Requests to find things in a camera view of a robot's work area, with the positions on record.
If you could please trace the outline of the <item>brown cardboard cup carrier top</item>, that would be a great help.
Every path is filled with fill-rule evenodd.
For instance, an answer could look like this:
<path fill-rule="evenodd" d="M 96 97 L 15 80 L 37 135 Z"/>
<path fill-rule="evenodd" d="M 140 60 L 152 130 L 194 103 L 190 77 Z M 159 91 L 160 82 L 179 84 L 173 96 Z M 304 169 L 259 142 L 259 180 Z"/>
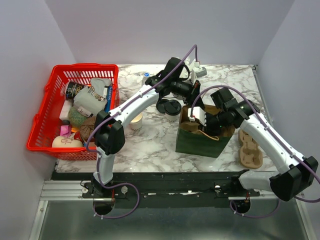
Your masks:
<path fill-rule="evenodd" d="M 187 131 L 193 134 L 200 134 L 206 131 L 206 127 L 198 122 L 184 121 L 179 126 L 184 131 Z"/>

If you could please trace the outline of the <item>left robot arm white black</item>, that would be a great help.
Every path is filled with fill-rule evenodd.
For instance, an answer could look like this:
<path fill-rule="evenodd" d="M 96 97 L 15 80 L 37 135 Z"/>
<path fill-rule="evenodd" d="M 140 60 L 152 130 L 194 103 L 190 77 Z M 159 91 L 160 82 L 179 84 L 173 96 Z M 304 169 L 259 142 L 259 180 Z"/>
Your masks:
<path fill-rule="evenodd" d="M 174 94 L 182 97 L 186 105 L 192 104 L 200 93 L 200 82 L 188 83 L 180 77 L 183 69 L 189 72 L 184 61 L 172 57 L 165 68 L 145 80 L 141 89 L 120 106 L 109 112 L 100 111 L 96 116 L 93 137 L 96 145 L 97 162 L 93 191 L 101 198 L 111 191 L 115 155 L 125 144 L 124 128 L 141 112 L 163 97 Z"/>

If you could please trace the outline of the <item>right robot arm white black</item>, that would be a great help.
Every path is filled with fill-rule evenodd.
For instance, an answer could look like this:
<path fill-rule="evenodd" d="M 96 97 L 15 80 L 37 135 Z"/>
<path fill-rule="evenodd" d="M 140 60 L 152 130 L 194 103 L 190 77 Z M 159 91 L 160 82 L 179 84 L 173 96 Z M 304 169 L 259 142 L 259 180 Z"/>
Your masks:
<path fill-rule="evenodd" d="M 217 89 L 211 98 L 220 112 L 207 115 L 206 129 L 220 133 L 223 127 L 240 128 L 257 142 L 276 167 L 274 172 L 244 171 L 230 183 L 234 195 L 241 196 L 250 189 L 264 190 L 287 202 L 313 181 L 320 180 L 316 174 L 318 161 L 313 156 L 305 157 L 286 142 L 252 101 L 245 98 L 237 102 L 232 87 L 217 85 Z"/>

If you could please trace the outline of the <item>green paper bag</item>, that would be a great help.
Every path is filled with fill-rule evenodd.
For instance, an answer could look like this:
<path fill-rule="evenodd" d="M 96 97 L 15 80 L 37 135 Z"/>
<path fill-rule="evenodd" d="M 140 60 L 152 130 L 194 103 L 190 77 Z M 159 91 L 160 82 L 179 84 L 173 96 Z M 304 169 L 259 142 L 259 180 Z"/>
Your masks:
<path fill-rule="evenodd" d="M 218 158 L 235 133 L 234 126 L 223 127 L 219 136 L 210 136 L 205 132 L 194 134 L 180 128 L 182 122 L 189 122 L 189 106 L 182 107 L 176 136 L 175 151 L 190 155 Z"/>

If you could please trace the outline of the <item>black plastic cup lid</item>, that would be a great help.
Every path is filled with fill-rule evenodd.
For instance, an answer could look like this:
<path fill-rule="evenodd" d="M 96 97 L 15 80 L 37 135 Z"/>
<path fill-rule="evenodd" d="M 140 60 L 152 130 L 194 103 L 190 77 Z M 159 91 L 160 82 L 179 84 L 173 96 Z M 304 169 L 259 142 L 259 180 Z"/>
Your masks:
<path fill-rule="evenodd" d="M 182 105 L 177 100 L 169 100 L 164 104 L 164 112 L 169 116 L 177 116 L 180 114 Z"/>

